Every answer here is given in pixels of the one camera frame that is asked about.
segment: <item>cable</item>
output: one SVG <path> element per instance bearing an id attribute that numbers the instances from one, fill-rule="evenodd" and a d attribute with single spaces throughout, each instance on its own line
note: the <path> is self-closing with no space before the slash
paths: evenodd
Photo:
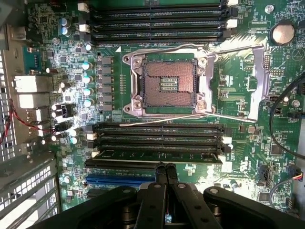
<path id="1" fill-rule="evenodd" d="M 279 183 L 277 183 L 276 185 L 274 185 L 274 187 L 270 190 L 270 193 L 269 193 L 269 204 L 271 207 L 275 208 L 274 204 L 272 203 L 272 196 L 274 194 L 274 192 L 277 190 L 277 188 L 291 180 L 298 180 L 298 179 L 301 179 L 303 177 L 303 173 L 301 173 L 300 175 L 297 175 L 295 177 L 292 177 L 292 178 L 289 178 L 287 180 L 283 180 Z"/>
<path id="2" fill-rule="evenodd" d="M 294 81 L 291 82 L 291 84 L 283 91 L 283 93 L 277 98 L 277 100 L 275 101 L 275 103 L 273 104 L 271 110 L 270 110 L 270 117 L 269 117 L 269 129 L 270 129 L 270 135 L 271 138 L 273 139 L 274 143 L 280 147 L 280 149 L 286 151 L 287 153 L 305 160 L 305 156 L 295 153 L 285 147 L 283 147 L 275 138 L 274 134 L 273 134 L 273 127 L 272 127 L 272 123 L 273 123 L 273 119 L 274 119 L 274 115 L 275 115 L 275 110 L 277 109 L 278 105 L 280 104 L 280 102 L 286 97 L 286 95 L 288 93 L 290 93 L 295 87 L 297 87 L 300 83 L 304 83 L 305 82 L 305 72 L 302 73 L 298 78 L 296 78 Z"/>

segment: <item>green circuit board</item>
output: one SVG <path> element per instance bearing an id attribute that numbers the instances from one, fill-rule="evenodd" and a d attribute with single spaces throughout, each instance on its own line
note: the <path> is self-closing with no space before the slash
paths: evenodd
<path id="1" fill-rule="evenodd" d="M 117 0 L 117 1 L 97 1 L 91 0 L 95 6 L 109 7 L 137 7 L 144 4 L 144 0 Z M 213 0 L 159 0 L 160 5 L 170 4 L 195 4 L 195 3 L 215 3 Z M 225 50 L 247 45 L 263 44 L 265 46 L 265 57 L 267 56 L 266 68 L 270 71 L 270 96 L 278 96 L 289 85 L 289 83 L 299 76 L 305 68 L 305 33 L 304 30 L 297 29 L 297 23 L 305 20 L 305 2 L 299 0 L 279 0 L 274 5 L 272 13 L 266 13 L 265 7 L 273 4 L 271 0 L 240 0 L 238 7 L 238 26 L 234 37 L 224 42 L 208 42 L 204 44 L 208 50 Z M 53 103 L 73 103 L 76 104 L 77 114 L 73 117 L 74 127 L 85 127 L 96 122 L 140 122 L 151 121 L 153 119 L 138 118 L 126 114 L 124 106 L 131 102 L 131 78 L 130 66 L 122 59 L 124 55 L 138 49 L 169 48 L 176 47 L 178 43 L 155 44 L 115 44 L 100 45 L 95 47 L 93 52 L 76 51 L 82 49 L 86 43 L 82 40 L 75 40 L 74 35 L 79 34 L 77 17 L 77 3 L 67 5 L 65 11 L 54 10 L 54 7 L 47 4 L 28 4 L 28 14 L 37 18 L 39 29 L 42 33 L 43 44 L 40 49 L 42 64 L 39 65 L 41 71 L 46 67 L 56 67 L 61 70 L 61 74 L 54 75 L 54 85 L 58 85 L 63 75 L 68 77 L 71 87 L 61 93 L 51 94 Z M 61 35 L 61 25 L 59 20 L 67 18 L 71 23 L 72 36 Z M 274 45 L 269 38 L 270 29 L 280 20 L 290 20 L 295 26 L 295 36 L 287 45 Z M 52 39 L 60 39 L 60 43 L 55 45 Z M 47 52 L 52 50 L 53 57 L 48 58 Z M 31 54 L 24 50 L 26 56 L 25 66 L 32 69 Z M 97 68 L 84 71 L 82 63 L 96 63 L 99 57 L 110 57 L 112 63 L 107 66 L 111 72 L 107 75 L 113 82 L 112 100 L 107 105 L 110 108 L 102 110 L 100 104 L 95 103 L 90 108 L 84 107 L 83 96 L 85 88 L 92 88 L 94 93 L 90 98 L 94 101 L 99 99 L 99 85 Z M 193 55 L 185 53 L 175 54 L 154 54 L 149 55 L 152 61 L 192 61 Z M 213 91 L 213 104 L 216 113 L 231 116 L 247 116 L 251 93 L 256 87 L 256 80 L 251 77 L 253 70 L 253 54 L 250 51 L 234 52 L 225 54 L 214 64 L 214 78 L 211 81 Z M 93 82 L 84 84 L 78 81 L 76 75 L 92 76 Z M 299 101 L 300 106 L 295 108 L 293 101 Z M 291 93 L 287 102 L 280 105 L 281 112 L 276 114 L 274 119 L 274 130 L 281 144 L 296 151 L 298 147 L 299 132 L 301 122 L 299 120 L 288 119 L 287 112 L 290 110 L 303 110 L 304 97 Z M 295 158 L 285 152 L 278 151 L 270 138 L 268 119 L 272 101 L 269 97 L 262 101 L 259 106 L 258 121 L 256 123 L 246 123 L 242 121 L 229 120 L 219 117 L 185 118 L 170 121 L 173 123 L 196 124 L 224 124 L 228 132 L 226 136 L 232 138 L 231 152 L 221 156 L 223 164 L 198 163 L 192 157 L 177 164 L 177 172 L 181 182 L 195 183 L 198 190 L 203 190 L 209 186 L 219 183 L 220 186 L 229 190 L 230 182 L 235 180 L 240 186 L 240 194 L 248 198 L 268 204 L 266 197 L 270 188 L 259 183 L 259 167 L 269 165 L 272 167 L 272 184 L 287 178 L 287 167 L 295 162 Z M 153 114 L 191 114 L 192 109 L 181 107 L 148 107 L 147 112 Z M 86 147 L 86 134 L 80 133 L 77 144 L 70 143 L 67 136 L 54 142 L 52 150 L 57 153 L 59 164 L 61 202 L 62 209 L 69 209 L 87 200 L 86 193 L 93 186 L 84 186 L 85 178 L 91 173 L 133 175 L 133 176 L 153 176 L 153 172 L 126 171 L 126 170 L 102 170 L 85 169 L 84 162 L 91 157 L 92 150 Z M 274 194 L 274 204 L 279 209 L 286 209 L 286 197 L 291 195 L 292 183 L 280 188 Z M 67 199 L 68 192 L 73 193 L 73 198 Z"/>

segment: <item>integrated circuit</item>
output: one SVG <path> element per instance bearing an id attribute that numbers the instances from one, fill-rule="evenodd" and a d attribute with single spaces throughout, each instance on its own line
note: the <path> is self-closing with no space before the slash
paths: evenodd
<path id="1" fill-rule="evenodd" d="M 283 154 L 283 151 L 280 147 L 278 147 L 277 145 L 272 145 L 271 146 L 271 152 L 270 155 L 276 155 L 276 156 L 280 156 Z"/>

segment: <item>motherboard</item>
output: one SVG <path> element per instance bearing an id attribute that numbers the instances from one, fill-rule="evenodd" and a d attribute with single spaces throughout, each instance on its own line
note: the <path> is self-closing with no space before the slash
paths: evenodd
<path id="1" fill-rule="evenodd" d="M 29 122 L 33 108 L 50 108 L 41 126 L 53 131 L 41 134 L 56 152 L 63 210 L 154 181 L 160 161 L 200 192 L 219 186 L 267 205 L 295 169 L 268 121 L 305 70 L 305 1 L 51 1 L 26 13 L 25 73 L 46 78 L 20 105 Z M 295 88 L 274 114 L 274 135 L 293 152 L 303 103 Z M 294 211 L 292 186 L 273 194 L 277 209 Z"/>

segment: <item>solid capacitor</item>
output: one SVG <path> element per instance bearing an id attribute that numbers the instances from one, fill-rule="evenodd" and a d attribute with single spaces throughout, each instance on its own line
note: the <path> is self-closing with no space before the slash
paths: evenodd
<path id="1" fill-rule="evenodd" d="M 66 28 L 69 28 L 71 26 L 71 23 L 66 18 L 62 18 L 61 19 L 61 25 L 66 27 Z"/>
<path id="2" fill-rule="evenodd" d="M 86 71 L 86 70 L 91 70 L 93 65 L 90 62 L 84 62 L 82 63 L 81 67 L 83 68 L 83 70 Z"/>
<path id="3" fill-rule="evenodd" d="M 93 94 L 93 89 L 92 88 L 86 88 L 86 89 L 83 90 L 83 94 L 85 96 L 92 95 Z"/>
<path id="4" fill-rule="evenodd" d="M 66 27 L 62 27 L 61 33 L 62 33 L 62 35 L 65 35 L 66 37 L 70 37 L 70 36 L 72 35 L 71 30 L 69 30 L 69 29 L 66 28 Z"/>

